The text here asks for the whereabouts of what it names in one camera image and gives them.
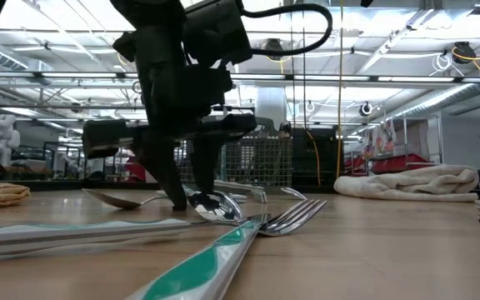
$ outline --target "wall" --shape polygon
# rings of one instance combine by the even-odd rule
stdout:
[[[44,142],[57,142],[58,135],[64,132],[50,128],[31,126],[30,122],[17,122],[16,130],[20,132],[21,144],[42,148]]]
[[[444,162],[480,168],[480,119],[442,116]]]

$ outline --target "metal pipe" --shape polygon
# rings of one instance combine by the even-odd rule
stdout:
[[[437,127],[438,127],[438,154],[440,156],[440,163],[443,163],[442,115],[437,116]]]
[[[127,83],[122,82],[53,82],[49,85],[50,88],[67,88],[67,89],[132,89],[133,83],[137,80],[126,79]],[[234,83],[241,83],[244,86],[258,86],[258,87],[286,87],[292,84],[292,80],[242,80],[233,79]],[[44,86],[35,83],[13,83],[1,82],[2,87],[10,88],[42,88]],[[458,86],[455,82],[379,82],[379,81],[348,81],[346,87],[349,88],[424,88],[424,89],[445,89]],[[307,80],[309,87],[337,87],[338,81],[333,80]]]
[[[456,112],[451,112],[450,115],[460,116],[464,113],[470,113],[470,112],[473,112],[473,111],[478,110],[478,109],[480,109],[480,103],[472,105],[471,107],[465,107],[463,109],[457,110]]]
[[[72,106],[72,105],[7,105],[0,104],[0,108],[26,108],[26,109],[122,109],[122,110],[141,110],[146,109],[144,106],[130,107],[130,106]]]
[[[408,162],[407,118],[403,118],[403,133],[405,135],[405,164]]]

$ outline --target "silver spoon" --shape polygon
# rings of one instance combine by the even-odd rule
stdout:
[[[118,197],[108,196],[108,195],[105,195],[102,192],[98,192],[98,191],[95,191],[95,190],[92,190],[92,189],[84,188],[82,191],[85,192],[86,194],[96,198],[97,200],[99,200],[103,203],[114,206],[115,208],[121,208],[121,209],[125,209],[125,210],[137,209],[137,208],[140,208],[142,205],[144,205],[146,203],[150,203],[153,200],[166,198],[164,196],[157,196],[157,197],[149,198],[148,200],[143,201],[143,202],[134,202],[134,201],[121,199],[121,198],[118,198]]]
[[[82,191],[103,203],[114,206],[115,208],[121,208],[125,210],[133,210],[136,208],[140,208],[142,205],[150,203],[153,200],[165,198],[163,196],[158,196],[149,198],[144,202],[134,202],[118,197],[108,196],[102,192],[87,188],[84,188]],[[196,210],[196,212],[199,213],[206,220],[241,221],[244,219],[242,209],[240,209],[238,203],[223,192],[215,191],[211,195],[194,192],[187,198],[190,204],[192,204],[192,206]]]

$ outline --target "wooden table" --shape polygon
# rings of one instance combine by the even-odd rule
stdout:
[[[145,199],[152,192],[112,191]],[[480,223],[472,204],[384,202],[310,195],[327,206],[291,236],[259,237],[226,299],[480,299]],[[297,201],[269,196],[249,213],[280,213]],[[168,200],[120,212],[79,191],[36,192],[0,209],[0,226],[84,224],[173,214]],[[0,261],[0,299],[123,299],[230,228],[199,228],[116,250]]]

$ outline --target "metal rod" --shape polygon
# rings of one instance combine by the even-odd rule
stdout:
[[[26,109],[126,109],[126,110],[141,110],[146,109],[144,106],[123,106],[123,105],[10,105],[10,104],[0,104],[0,108],[26,108]],[[222,111],[221,107],[213,107],[214,111]],[[228,110],[253,110],[252,107],[229,107]]]
[[[471,107],[465,107],[463,109],[457,110],[456,112],[451,112],[450,115],[460,116],[464,113],[470,113],[470,112],[473,112],[473,111],[478,110],[478,109],[480,109],[480,103],[478,103],[476,105],[472,105]]]
[[[403,118],[403,132],[405,134],[405,163],[408,162],[407,117]]]
[[[443,163],[443,135],[442,135],[442,115],[437,116],[437,128],[438,128],[438,153],[440,156],[440,163]]]
[[[69,158],[70,148],[66,147],[66,158]],[[64,159],[64,178],[68,175],[68,161]]]

